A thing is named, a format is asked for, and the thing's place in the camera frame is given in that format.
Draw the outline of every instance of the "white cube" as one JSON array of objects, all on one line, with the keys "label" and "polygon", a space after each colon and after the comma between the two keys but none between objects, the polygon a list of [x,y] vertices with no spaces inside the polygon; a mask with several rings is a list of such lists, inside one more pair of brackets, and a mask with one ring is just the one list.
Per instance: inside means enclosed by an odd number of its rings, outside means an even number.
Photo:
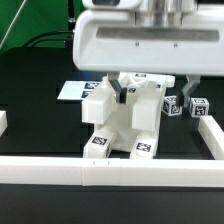
[{"label": "white cube", "polygon": [[84,158],[107,158],[110,155],[110,141],[104,136],[94,135],[84,147]]},{"label": "white cube", "polygon": [[177,116],[182,114],[182,106],[177,106],[176,100],[176,96],[164,97],[162,111],[168,116]]},{"label": "white cube", "polygon": [[208,115],[209,102],[206,98],[191,98],[190,113],[192,117],[199,118]]},{"label": "white cube", "polygon": [[156,139],[138,136],[133,145],[130,159],[153,159],[156,155],[156,142]]},{"label": "white cube", "polygon": [[104,124],[112,112],[113,89],[96,88],[82,101],[82,121]]}]

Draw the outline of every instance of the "black table surface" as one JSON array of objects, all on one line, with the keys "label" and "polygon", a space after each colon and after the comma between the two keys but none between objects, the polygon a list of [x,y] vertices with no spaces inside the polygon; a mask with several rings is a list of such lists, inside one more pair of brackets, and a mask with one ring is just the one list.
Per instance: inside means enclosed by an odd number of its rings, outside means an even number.
[{"label": "black table surface", "polygon": [[[81,157],[92,126],[81,122],[80,101],[58,101],[66,80],[97,80],[80,72],[66,49],[15,48],[0,58],[0,110],[8,128],[0,155]],[[177,77],[176,93],[186,80]],[[203,77],[193,96],[224,126],[224,79]],[[157,158],[213,159],[198,119],[162,114]],[[127,153],[111,157],[127,158]],[[223,189],[0,185],[0,223],[223,223]]]}]

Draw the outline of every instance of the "white building block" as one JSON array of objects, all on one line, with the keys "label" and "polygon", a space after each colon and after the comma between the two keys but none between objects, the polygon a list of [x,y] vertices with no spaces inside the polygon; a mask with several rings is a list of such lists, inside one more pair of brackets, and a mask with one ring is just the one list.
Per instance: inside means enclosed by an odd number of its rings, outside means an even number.
[{"label": "white building block", "polygon": [[82,121],[104,124],[113,110],[114,102],[114,90],[105,77],[103,82],[82,101]]},{"label": "white building block", "polygon": [[191,98],[190,114],[192,117],[199,118],[208,115],[209,102],[206,98]]},{"label": "white building block", "polygon": [[224,160],[224,132],[212,116],[202,116],[198,131],[216,160]]},{"label": "white building block", "polygon": [[109,157],[112,144],[116,138],[113,128],[104,126],[96,130],[84,147],[84,158],[107,158]]},{"label": "white building block", "polygon": [[176,96],[164,97],[162,111],[168,116],[177,116],[182,114],[182,106],[176,106]]},{"label": "white building block", "polygon": [[82,185],[82,160],[0,156],[0,183]]},{"label": "white building block", "polygon": [[0,111],[0,136],[3,134],[7,126],[8,124],[6,118],[6,111]]},{"label": "white building block", "polygon": [[160,116],[161,92],[141,94],[133,107],[132,128],[155,131]]},{"label": "white building block", "polygon": [[120,159],[83,159],[82,184],[120,185]]},{"label": "white building block", "polygon": [[223,187],[224,163],[214,160],[121,160],[120,186]]},{"label": "white building block", "polygon": [[157,140],[138,136],[132,148],[130,159],[153,159],[156,154]]}]

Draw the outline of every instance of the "black cable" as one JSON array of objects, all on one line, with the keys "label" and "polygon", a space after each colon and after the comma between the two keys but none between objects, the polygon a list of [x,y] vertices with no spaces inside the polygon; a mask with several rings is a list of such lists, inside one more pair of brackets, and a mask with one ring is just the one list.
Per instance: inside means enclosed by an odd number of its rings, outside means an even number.
[{"label": "black cable", "polygon": [[54,36],[54,35],[62,35],[62,34],[73,34],[72,31],[55,31],[55,32],[49,32],[49,33],[43,33],[43,34],[40,34],[36,37],[33,37],[32,39],[30,39],[29,41],[27,41],[23,47],[28,47],[31,43],[33,43],[34,41],[40,39],[40,38],[43,38],[43,37],[47,37],[47,36]]},{"label": "black cable", "polygon": [[73,30],[76,25],[73,0],[67,0],[68,3],[68,29]]},{"label": "black cable", "polygon": [[34,42],[33,44],[30,45],[30,47],[35,47],[37,44],[41,43],[41,42],[46,42],[46,41],[66,41],[66,39],[41,39],[41,40],[37,40],[36,42]]}]

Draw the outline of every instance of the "white block structure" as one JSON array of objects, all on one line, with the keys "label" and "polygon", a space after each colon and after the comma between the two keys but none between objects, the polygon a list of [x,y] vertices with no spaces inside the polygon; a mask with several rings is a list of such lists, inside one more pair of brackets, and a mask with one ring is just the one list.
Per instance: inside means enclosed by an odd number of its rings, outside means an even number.
[{"label": "white block structure", "polygon": [[223,188],[224,163],[0,156],[0,184]]},{"label": "white block structure", "polygon": [[198,131],[216,160],[224,160],[224,132],[212,116],[202,116]]},{"label": "white block structure", "polygon": [[177,96],[164,97],[162,111],[168,116],[178,116],[182,114],[182,106],[176,105]]},{"label": "white block structure", "polygon": [[190,114],[191,117],[200,118],[201,116],[208,115],[209,102],[206,98],[191,98],[190,101]]},{"label": "white block structure", "polygon": [[116,103],[107,77],[82,102],[82,121],[95,125],[83,156],[106,158],[113,149],[130,152],[131,159],[152,159],[163,98],[166,88],[174,86],[175,77],[123,72],[118,81],[127,88],[126,104]]},{"label": "white block structure", "polygon": [[7,126],[8,124],[6,118],[6,111],[0,111],[0,136],[3,134]]}]

